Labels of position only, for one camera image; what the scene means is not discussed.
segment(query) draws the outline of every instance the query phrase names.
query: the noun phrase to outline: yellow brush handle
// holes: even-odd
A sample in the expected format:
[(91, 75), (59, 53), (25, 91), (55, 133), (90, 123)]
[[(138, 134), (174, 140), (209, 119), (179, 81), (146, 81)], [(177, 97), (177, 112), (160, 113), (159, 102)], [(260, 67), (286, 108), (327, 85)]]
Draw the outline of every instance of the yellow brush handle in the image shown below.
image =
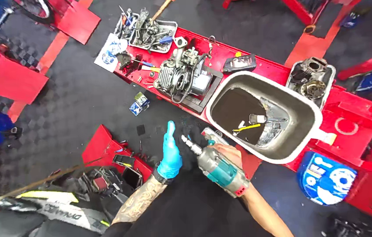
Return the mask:
[(240, 129), (234, 129), (233, 132), (240, 132), (240, 131), (248, 129), (248, 128), (259, 127), (259, 126), (261, 126), (261, 124), (254, 124), (254, 125), (251, 125), (251, 126), (242, 127)]

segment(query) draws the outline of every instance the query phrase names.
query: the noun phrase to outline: tattooed forearm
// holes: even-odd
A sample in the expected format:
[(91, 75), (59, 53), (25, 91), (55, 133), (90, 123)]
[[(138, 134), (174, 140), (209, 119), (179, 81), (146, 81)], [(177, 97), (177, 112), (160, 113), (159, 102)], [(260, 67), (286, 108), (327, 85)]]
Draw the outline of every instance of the tattooed forearm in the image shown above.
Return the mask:
[(122, 205), (112, 224), (117, 222), (134, 222), (147, 209), (162, 191), (167, 187), (158, 182), (154, 176), (142, 185), (129, 199)]

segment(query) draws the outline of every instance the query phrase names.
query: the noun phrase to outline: cordless impact driver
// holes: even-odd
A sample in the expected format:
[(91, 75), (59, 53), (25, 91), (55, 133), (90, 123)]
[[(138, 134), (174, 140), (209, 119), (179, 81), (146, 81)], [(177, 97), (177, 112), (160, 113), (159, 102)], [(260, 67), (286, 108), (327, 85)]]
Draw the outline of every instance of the cordless impact driver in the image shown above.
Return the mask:
[(222, 187), (232, 197), (240, 197), (249, 188), (249, 180), (236, 164), (215, 148), (200, 148), (182, 135), (182, 141), (198, 155), (198, 166), (210, 180)]

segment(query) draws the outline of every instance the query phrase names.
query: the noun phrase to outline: black sleeve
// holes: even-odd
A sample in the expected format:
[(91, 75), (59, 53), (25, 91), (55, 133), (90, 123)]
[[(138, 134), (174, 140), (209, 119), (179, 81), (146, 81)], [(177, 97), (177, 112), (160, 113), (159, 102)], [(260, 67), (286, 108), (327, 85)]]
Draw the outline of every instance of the black sleeve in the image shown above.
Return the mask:
[(107, 228), (101, 237), (122, 237), (132, 226), (131, 222), (118, 222)]

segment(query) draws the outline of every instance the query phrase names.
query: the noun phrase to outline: blue nitrile glove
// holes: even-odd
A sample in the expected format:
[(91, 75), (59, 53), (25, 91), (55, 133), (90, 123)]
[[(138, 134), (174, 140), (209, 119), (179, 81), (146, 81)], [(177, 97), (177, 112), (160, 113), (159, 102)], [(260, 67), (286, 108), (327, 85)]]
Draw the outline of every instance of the blue nitrile glove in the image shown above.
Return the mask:
[(174, 122), (168, 121), (167, 133), (164, 134), (164, 142), (162, 143), (163, 159), (157, 168), (158, 174), (166, 179), (176, 177), (182, 167), (182, 157), (173, 137), (175, 129)]

